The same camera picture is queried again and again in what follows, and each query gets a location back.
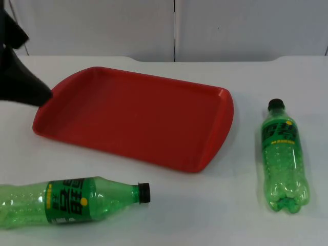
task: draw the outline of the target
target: lying bottle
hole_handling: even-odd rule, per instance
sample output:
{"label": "lying bottle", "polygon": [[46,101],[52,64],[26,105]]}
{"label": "lying bottle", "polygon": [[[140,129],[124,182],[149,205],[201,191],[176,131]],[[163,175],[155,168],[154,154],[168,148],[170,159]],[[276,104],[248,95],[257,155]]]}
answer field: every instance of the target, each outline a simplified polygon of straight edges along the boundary
{"label": "lying bottle", "polygon": [[148,183],[101,177],[0,186],[0,228],[102,220],[133,203],[150,202]]}
{"label": "lying bottle", "polygon": [[297,125],[282,100],[271,100],[268,110],[262,125],[265,197],[274,211],[297,213],[310,199]]}

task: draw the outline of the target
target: plastic tray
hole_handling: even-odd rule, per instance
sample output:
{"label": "plastic tray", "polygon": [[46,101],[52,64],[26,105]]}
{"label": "plastic tray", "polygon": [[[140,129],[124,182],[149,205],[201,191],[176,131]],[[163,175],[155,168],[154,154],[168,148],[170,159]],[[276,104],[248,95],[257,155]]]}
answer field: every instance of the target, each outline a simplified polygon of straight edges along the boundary
{"label": "plastic tray", "polygon": [[228,90],[93,67],[60,82],[33,131],[50,139],[199,172],[233,119]]}

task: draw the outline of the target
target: yellow dot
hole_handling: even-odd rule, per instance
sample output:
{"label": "yellow dot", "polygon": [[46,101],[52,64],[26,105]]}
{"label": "yellow dot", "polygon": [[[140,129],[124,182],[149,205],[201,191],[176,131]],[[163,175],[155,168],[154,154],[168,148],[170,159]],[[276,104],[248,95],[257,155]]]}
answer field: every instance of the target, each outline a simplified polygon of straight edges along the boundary
{"label": "yellow dot", "polygon": [[85,207],[86,205],[88,205],[88,200],[86,198],[82,197],[80,203],[82,206]]}

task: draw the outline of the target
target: white wall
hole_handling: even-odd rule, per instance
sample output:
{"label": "white wall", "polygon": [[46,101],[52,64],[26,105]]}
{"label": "white wall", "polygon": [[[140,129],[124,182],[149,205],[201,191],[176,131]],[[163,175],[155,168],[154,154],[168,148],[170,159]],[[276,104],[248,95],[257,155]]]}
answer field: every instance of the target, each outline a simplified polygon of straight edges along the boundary
{"label": "white wall", "polygon": [[30,55],[173,61],[173,0],[11,0]]}
{"label": "white wall", "polygon": [[[10,5],[9,5],[9,0],[5,0],[4,3],[5,3],[5,10],[7,11],[7,13],[8,13],[13,19],[15,19],[15,18],[14,18],[14,15],[13,15],[13,12],[11,11],[11,8],[10,8]],[[17,55],[27,55],[27,53],[26,53],[26,49],[25,49],[24,46],[21,47],[19,50],[15,50],[15,52],[16,52]]]}
{"label": "white wall", "polygon": [[324,55],[327,0],[176,0],[177,61]]}
{"label": "white wall", "polygon": [[142,61],[324,55],[328,0],[10,0],[31,55]]}

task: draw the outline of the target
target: bottle neck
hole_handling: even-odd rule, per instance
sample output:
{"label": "bottle neck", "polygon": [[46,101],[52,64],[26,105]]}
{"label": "bottle neck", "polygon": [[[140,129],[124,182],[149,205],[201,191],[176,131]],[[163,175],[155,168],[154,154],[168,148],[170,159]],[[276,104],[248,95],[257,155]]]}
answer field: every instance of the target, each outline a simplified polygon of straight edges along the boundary
{"label": "bottle neck", "polygon": [[270,109],[269,114],[271,116],[284,115],[285,114],[285,109],[283,109],[283,108]]}
{"label": "bottle neck", "polygon": [[133,202],[140,202],[140,195],[139,195],[139,186],[133,186],[132,188],[132,197],[133,197]]}

